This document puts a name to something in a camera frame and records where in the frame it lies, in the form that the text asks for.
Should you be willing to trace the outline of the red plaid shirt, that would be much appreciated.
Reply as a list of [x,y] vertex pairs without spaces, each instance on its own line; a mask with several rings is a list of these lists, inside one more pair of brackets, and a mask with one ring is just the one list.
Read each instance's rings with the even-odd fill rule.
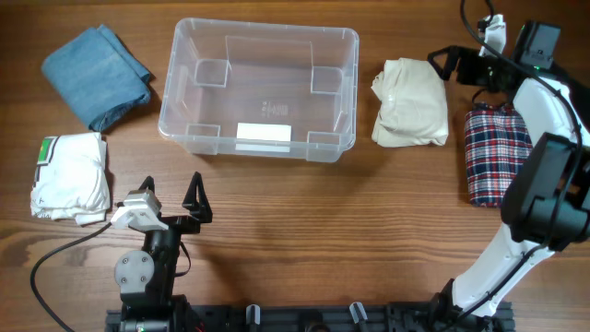
[[525,121],[510,104],[485,102],[476,103],[465,120],[469,202],[498,208],[532,150]]

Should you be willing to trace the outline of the cream cloth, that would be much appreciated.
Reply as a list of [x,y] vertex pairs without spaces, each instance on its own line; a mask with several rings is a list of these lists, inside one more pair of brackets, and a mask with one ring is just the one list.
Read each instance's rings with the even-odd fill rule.
[[449,136],[446,91],[426,61],[387,60],[372,82],[380,109],[372,140],[384,148],[443,146]]

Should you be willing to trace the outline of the white printed t-shirt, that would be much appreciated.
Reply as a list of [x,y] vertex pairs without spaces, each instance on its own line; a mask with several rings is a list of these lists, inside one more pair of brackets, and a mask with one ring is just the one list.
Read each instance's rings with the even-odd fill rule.
[[79,226],[105,221],[111,208],[106,152],[99,133],[45,137],[30,192],[31,215],[72,219]]

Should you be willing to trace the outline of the blue denim cloth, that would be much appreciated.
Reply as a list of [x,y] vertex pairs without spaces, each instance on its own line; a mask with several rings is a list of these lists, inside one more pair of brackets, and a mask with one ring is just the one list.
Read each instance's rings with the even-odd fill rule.
[[103,132],[150,102],[151,73],[107,26],[89,28],[47,56],[41,71],[89,130]]

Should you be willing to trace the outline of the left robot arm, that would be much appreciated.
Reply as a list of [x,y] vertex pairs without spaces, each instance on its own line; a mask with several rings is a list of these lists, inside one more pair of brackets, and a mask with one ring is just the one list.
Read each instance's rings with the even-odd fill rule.
[[114,268],[122,308],[108,312],[107,331],[204,331],[204,321],[184,295],[173,293],[174,281],[186,273],[177,270],[180,253],[187,249],[185,234],[198,234],[213,213],[202,175],[195,172],[184,196],[186,215],[164,217],[155,195],[155,182],[147,177],[138,189],[117,204],[111,225],[145,235],[141,249],[122,255]]

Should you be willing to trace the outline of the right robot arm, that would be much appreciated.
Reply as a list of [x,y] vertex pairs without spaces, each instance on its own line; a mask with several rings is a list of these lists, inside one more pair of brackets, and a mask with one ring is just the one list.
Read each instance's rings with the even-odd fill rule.
[[527,21],[512,55],[502,15],[468,27],[478,42],[452,45],[435,66],[443,80],[504,92],[509,100],[476,102],[466,116],[466,170],[471,200],[497,206],[501,227],[464,273],[428,302],[388,307],[396,331],[506,331],[513,314],[505,301],[537,264],[589,238],[589,134],[577,107],[588,91],[554,61],[561,30]]

